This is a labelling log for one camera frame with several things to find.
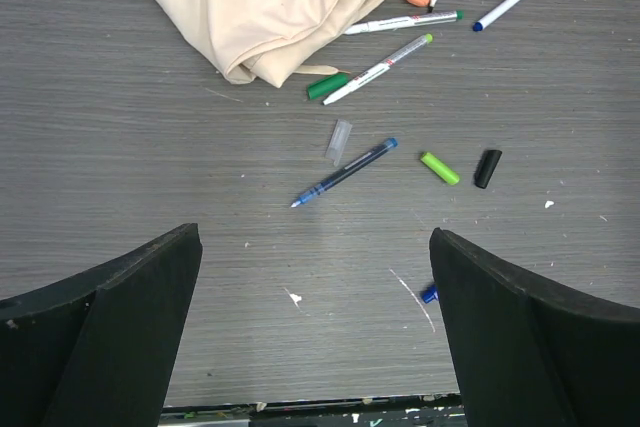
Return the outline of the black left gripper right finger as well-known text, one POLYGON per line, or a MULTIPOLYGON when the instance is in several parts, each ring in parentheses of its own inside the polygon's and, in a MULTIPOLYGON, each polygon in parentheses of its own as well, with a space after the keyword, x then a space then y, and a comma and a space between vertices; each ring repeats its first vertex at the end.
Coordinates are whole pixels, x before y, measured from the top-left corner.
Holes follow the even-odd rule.
POLYGON ((638 425, 638 309, 448 230, 434 230, 429 248, 468 425, 638 425))

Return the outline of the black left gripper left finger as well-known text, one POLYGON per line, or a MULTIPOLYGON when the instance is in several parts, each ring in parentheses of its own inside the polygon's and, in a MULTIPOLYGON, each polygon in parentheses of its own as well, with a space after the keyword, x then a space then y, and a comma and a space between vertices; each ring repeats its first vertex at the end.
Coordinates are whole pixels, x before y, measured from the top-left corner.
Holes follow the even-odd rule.
POLYGON ((202 252, 183 224, 2 300, 2 425, 157 425, 202 252))

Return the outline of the black pen cap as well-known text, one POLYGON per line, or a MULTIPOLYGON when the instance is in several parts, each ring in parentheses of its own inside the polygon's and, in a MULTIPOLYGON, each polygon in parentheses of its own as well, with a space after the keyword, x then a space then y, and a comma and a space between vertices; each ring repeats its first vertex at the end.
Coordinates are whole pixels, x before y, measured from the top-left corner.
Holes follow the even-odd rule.
POLYGON ((502 151, 498 149, 488 149, 482 154, 474 174, 474 185, 481 189, 486 189, 493 173, 501 159, 502 151))

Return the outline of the blue transparent gel pen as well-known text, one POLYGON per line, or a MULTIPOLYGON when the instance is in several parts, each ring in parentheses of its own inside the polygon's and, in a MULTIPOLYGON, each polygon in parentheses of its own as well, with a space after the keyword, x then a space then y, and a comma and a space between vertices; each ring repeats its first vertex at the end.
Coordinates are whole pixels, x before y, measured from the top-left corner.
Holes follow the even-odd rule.
POLYGON ((307 191, 301 193, 292 202, 290 207, 296 208, 310 202, 314 198, 319 197, 320 195, 337 186, 339 183, 354 175, 356 172, 375 162, 380 157, 387 154, 389 151, 395 149, 397 146, 398 142, 395 138, 390 137, 386 139, 384 142, 373 147, 368 152, 352 161, 350 164, 342 167, 307 191))

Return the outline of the clear plastic pen cap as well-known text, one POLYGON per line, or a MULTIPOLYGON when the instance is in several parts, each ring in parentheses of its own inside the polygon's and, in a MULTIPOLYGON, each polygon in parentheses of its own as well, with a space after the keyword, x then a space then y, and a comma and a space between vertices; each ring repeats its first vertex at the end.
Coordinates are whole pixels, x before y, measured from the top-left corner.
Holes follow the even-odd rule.
POLYGON ((331 160, 334 166, 338 166, 340 163, 351 129, 352 124, 345 120, 339 119, 336 122, 329 145, 325 152, 325 157, 331 160))

